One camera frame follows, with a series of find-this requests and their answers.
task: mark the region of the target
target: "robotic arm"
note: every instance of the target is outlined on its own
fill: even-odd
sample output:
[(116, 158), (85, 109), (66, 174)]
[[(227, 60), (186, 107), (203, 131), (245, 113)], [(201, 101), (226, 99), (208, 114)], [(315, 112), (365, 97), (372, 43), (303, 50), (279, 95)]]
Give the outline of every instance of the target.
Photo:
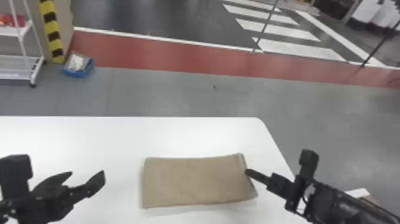
[(63, 219), (76, 203), (95, 195), (105, 184), (104, 172), (92, 176), (85, 184), (68, 187), (63, 183), (72, 172), (45, 179), (32, 192), (28, 180), (32, 168), (28, 155), (11, 155), (0, 159), (0, 224), (9, 217), (19, 224), (46, 224)]
[[(318, 154), (302, 150), (299, 164), (300, 173), (291, 182), (273, 173), (270, 177), (252, 169), (245, 174), (267, 186), (267, 190), (286, 200), (285, 209), (298, 214), (315, 224), (400, 224), (400, 218), (383, 208), (368, 204), (336, 188), (314, 180), (318, 165)], [(314, 192), (305, 199), (305, 191), (313, 186)], [(298, 212), (303, 199), (306, 207)]]

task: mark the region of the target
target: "towel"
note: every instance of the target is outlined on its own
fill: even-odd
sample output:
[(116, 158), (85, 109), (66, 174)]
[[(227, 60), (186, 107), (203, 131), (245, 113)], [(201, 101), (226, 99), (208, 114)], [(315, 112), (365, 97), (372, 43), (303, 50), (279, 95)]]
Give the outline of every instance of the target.
[(245, 175), (243, 154), (209, 158), (147, 158), (142, 202), (154, 207), (246, 201), (257, 192)]

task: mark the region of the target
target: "white crosswalk stripe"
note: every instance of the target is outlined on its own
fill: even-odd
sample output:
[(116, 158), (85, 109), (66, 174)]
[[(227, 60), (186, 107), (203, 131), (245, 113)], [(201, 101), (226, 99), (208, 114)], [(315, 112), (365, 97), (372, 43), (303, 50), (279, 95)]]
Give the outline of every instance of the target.
[[(242, 20), (239, 18), (237, 18), (236, 21), (242, 26), (243, 29), (246, 29), (246, 30), (261, 32), (264, 27), (263, 23)], [(312, 41), (320, 41), (316, 36), (314, 36), (309, 31), (287, 28), (287, 27), (282, 27), (282, 26), (275, 26), (272, 24), (269, 24), (265, 28), (264, 33), (271, 33), (271, 34), (281, 35), (281, 36), (290, 36), (292, 38), (298, 38), (298, 39), (308, 39), (308, 40), (312, 40)]]
[[(269, 13), (266, 13), (264, 11), (250, 10), (244, 7), (246, 7), (247, 5), (257, 8), (268, 8), (269, 10), (272, 10), (271, 5), (265, 7), (266, 4), (262, 4), (259, 2), (250, 2), (249, 0), (221, 0), (221, 1), (234, 2), (236, 4), (243, 5), (243, 7), (237, 7), (234, 5), (229, 5), (228, 3), (223, 4), (225, 9), (232, 14), (245, 15), (247, 17), (252, 17), (252, 18), (261, 18), (263, 20), (265, 20), (269, 16)], [(252, 20), (251, 18), (244, 20), (242, 18), (238, 18), (238, 16), (236, 16), (235, 19), (244, 30), (251, 30), (259, 33), (262, 31), (264, 27), (264, 23), (260, 23), (260, 20), (251, 21)], [(282, 25), (277, 26), (276, 25), (277, 23), (268, 24), (267, 27), (265, 28), (265, 33), (273, 34), (276, 36), (282, 36), (283, 41), (280, 41), (280, 39), (276, 40), (277, 39), (276, 36), (270, 36), (271, 38), (273, 38), (273, 40), (266, 39), (265, 37), (269, 36), (264, 35), (264, 37), (261, 38), (258, 43), (258, 46), (264, 52), (273, 52), (278, 54), (295, 55), (295, 56), (309, 57), (309, 58), (320, 58), (333, 61), (346, 61), (342, 56), (340, 56), (337, 52), (335, 52), (330, 48), (285, 42), (285, 37), (297, 38), (299, 40), (310, 40), (310, 41), (315, 41), (316, 43), (321, 42), (321, 40), (319, 40), (319, 38), (313, 35), (311, 32), (300, 29), (300, 25), (292, 18), (285, 15), (273, 14), (271, 16), (271, 21), (279, 22)]]
[[(357, 54), (360, 58), (367, 58), (369, 53), (365, 52), (363, 49), (361, 49), (359, 46), (355, 45), (351, 41), (347, 40), (344, 38), (342, 35), (336, 33), (334, 30), (323, 24), (322, 22), (318, 21), (316, 18), (313, 16), (309, 15), (308, 13), (302, 12), (302, 11), (296, 11), (299, 15), (301, 15), (304, 19), (308, 20), (310, 23), (314, 24), (321, 30), (323, 30), (327, 35), (331, 36), (333, 39), (337, 40), (339, 43), (341, 43), (343, 46), (348, 48), (350, 51), (354, 52), (354, 54)], [(372, 57), (369, 61), (371, 64), (375, 66), (381, 66), (384, 67), (385, 64), (380, 62), (378, 59), (375, 57)]]
[[(239, 14), (239, 15), (246, 15), (246, 16), (255, 17), (255, 18), (266, 19), (268, 17), (268, 15), (269, 15), (269, 13), (265, 13), (265, 12), (262, 12), (262, 11), (248, 10), (246, 8), (236, 7), (236, 6), (232, 6), (232, 5), (224, 4), (224, 7), (230, 13)], [(281, 23), (299, 25), (292, 18), (290, 18), (288, 16), (284, 16), (284, 15), (272, 15), (271, 16), (271, 20), (272, 21), (278, 21), (278, 22), (281, 22)]]
[[(265, 10), (272, 10), (273, 6), (269, 4), (264, 4), (260, 2), (254, 2), (254, 1), (249, 1), (249, 0), (221, 0), (221, 1), (226, 1), (226, 2), (233, 2), (241, 5), (248, 5), (252, 7), (257, 7), (257, 8), (263, 8)], [(275, 12), (282, 12), (280, 9), (275, 8)]]
[(290, 54), (310, 58), (322, 58), (335, 61), (346, 61), (342, 56), (329, 48), (306, 46), (295, 43), (272, 41), (267, 39), (260, 39), (258, 46), (265, 52)]

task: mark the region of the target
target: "concrete floor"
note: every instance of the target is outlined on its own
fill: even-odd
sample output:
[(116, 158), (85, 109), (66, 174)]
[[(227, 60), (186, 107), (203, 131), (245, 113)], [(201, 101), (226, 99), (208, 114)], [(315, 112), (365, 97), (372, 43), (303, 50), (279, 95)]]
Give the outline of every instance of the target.
[(294, 173), (301, 149), (315, 150), (318, 180), (365, 187), (400, 214), (400, 91), (110, 68), (74, 79), (54, 65), (38, 84), (0, 86), (0, 115), (259, 117)]

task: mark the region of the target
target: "blue plastic bin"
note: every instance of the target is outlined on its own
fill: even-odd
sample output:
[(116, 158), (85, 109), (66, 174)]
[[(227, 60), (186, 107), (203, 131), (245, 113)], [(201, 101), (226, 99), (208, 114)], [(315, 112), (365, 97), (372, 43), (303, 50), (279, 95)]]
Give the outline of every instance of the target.
[(83, 78), (83, 77), (87, 76), (89, 74), (89, 72), (93, 69), (94, 63), (95, 63), (95, 59), (91, 58), (91, 59), (89, 59), (89, 62), (83, 71), (73, 71), (73, 70), (69, 70), (65, 67), (62, 68), (62, 71), (67, 76)]

